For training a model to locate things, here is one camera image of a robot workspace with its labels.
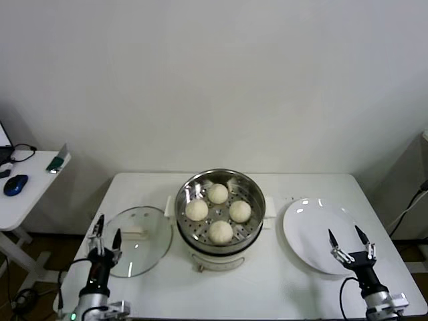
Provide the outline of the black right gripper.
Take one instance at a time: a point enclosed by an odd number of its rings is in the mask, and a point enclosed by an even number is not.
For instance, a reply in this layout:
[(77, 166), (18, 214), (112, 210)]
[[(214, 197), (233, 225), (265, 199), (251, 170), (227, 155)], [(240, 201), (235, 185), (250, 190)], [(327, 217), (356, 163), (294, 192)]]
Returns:
[(373, 269), (377, 258), (376, 245), (369, 241), (366, 233), (357, 225), (354, 227), (362, 244), (365, 246), (366, 252), (346, 253), (340, 248), (333, 232), (329, 229), (329, 242), (332, 247), (330, 253), (341, 264), (347, 264), (348, 270), (354, 272), (362, 295), (384, 292), (385, 286), (381, 284)]

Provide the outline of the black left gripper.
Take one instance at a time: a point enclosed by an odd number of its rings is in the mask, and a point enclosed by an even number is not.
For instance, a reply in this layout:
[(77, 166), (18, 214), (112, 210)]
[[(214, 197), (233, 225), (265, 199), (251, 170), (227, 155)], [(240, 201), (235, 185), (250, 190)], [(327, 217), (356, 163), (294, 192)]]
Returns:
[[(104, 249), (103, 241), (104, 214), (98, 218), (92, 233), (88, 236), (88, 259), (91, 267), (87, 279), (88, 294), (109, 294), (108, 280), (110, 270), (118, 263), (122, 256), (121, 230), (117, 229), (112, 242), (112, 251)], [(98, 251), (104, 251), (104, 255), (98, 255)]]

